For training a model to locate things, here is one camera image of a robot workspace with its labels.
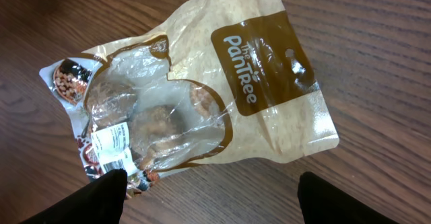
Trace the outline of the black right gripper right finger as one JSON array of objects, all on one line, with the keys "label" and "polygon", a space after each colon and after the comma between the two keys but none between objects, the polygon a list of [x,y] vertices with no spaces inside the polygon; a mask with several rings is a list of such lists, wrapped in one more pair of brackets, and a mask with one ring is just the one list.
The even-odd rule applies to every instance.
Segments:
[{"label": "black right gripper right finger", "polygon": [[300,176],[297,196],[305,224],[397,224],[312,172]]}]

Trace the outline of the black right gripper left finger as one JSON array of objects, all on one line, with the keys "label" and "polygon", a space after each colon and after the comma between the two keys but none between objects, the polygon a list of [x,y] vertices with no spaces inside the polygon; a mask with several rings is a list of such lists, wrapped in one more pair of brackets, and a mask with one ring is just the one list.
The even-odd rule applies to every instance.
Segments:
[{"label": "black right gripper left finger", "polygon": [[22,224],[119,224],[126,189],[126,171],[112,170]]}]

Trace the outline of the brown cookie bag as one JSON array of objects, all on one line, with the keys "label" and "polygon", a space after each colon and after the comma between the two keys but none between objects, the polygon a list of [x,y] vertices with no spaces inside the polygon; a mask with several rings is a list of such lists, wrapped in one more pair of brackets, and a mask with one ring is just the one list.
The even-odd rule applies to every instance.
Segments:
[{"label": "brown cookie bag", "polygon": [[125,170],[127,198],[191,167],[288,163],[339,143],[281,0],[189,0],[144,35],[39,74],[89,179]]}]

